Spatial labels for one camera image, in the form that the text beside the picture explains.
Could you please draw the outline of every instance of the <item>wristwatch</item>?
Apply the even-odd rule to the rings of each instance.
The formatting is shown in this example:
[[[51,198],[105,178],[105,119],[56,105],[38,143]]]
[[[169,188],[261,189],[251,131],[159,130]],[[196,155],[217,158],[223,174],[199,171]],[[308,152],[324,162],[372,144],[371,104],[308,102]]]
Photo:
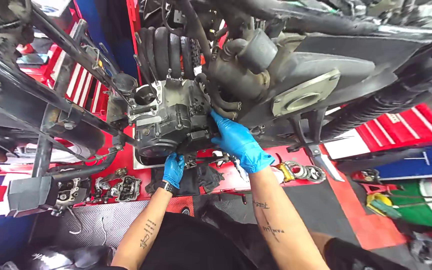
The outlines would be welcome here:
[[[160,187],[160,188],[162,188],[164,190],[167,190],[167,191],[171,192],[172,194],[174,194],[176,192],[176,190],[177,190],[177,188],[175,186],[173,186],[170,183],[165,182],[165,181],[159,182],[159,184],[157,185],[157,187]]]

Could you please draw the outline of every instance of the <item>metal bracket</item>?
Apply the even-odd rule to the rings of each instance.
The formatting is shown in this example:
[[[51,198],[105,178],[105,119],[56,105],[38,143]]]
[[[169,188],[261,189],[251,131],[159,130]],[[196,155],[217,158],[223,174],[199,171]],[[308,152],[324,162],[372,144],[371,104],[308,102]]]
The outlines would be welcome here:
[[[74,129],[81,122],[84,112],[85,109],[82,107],[79,107],[74,103],[71,104],[68,113],[61,111],[57,121],[52,124],[52,126],[47,127],[48,132],[56,136],[66,130]]]
[[[334,69],[276,95],[271,107],[273,115],[289,114],[326,99],[338,85],[340,76],[339,70]]]

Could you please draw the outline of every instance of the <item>cylinder bore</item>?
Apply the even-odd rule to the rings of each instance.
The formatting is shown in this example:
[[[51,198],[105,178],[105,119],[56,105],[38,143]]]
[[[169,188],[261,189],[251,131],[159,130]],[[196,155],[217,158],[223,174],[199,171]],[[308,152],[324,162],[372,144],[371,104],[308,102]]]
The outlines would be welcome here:
[[[134,95],[134,101],[136,104],[144,106],[149,105],[155,100],[155,95],[149,85],[143,86]]]

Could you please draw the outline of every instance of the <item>cable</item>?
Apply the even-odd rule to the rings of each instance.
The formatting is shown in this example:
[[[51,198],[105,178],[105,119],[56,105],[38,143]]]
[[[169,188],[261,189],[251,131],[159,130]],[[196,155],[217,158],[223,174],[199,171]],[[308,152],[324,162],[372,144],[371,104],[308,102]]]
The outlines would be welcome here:
[[[161,1],[161,18],[163,19],[163,24],[171,34],[175,34],[180,37],[183,35],[182,31],[179,31],[178,29],[173,29],[168,24],[168,19],[166,18],[166,1],[167,0]]]
[[[72,235],[78,235],[83,231],[83,224],[81,223],[81,220],[75,215],[75,213],[73,212],[73,209],[68,207],[68,211],[69,213],[74,217],[74,219],[76,220],[76,224],[79,225],[79,230],[78,231],[72,231],[70,230],[69,233]]]
[[[103,225],[103,231],[104,231],[104,242],[101,245],[104,246],[104,245],[106,245],[106,241],[108,240],[108,232],[106,231],[106,228],[104,227],[104,217],[101,217],[101,225]]]

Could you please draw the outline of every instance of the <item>blue nitrile glove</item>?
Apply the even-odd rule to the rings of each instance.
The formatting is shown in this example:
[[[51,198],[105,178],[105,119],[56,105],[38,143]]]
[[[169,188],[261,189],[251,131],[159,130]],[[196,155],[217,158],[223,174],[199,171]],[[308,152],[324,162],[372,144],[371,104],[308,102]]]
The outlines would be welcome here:
[[[166,162],[164,163],[163,180],[179,188],[181,178],[183,177],[183,169],[184,156],[180,155],[177,157],[176,153],[170,154],[166,157]]]
[[[245,126],[222,117],[214,110],[211,110],[211,116],[221,133],[221,138],[215,137],[211,141],[228,154],[237,157],[247,173],[259,172],[275,161],[274,157],[261,149]]]

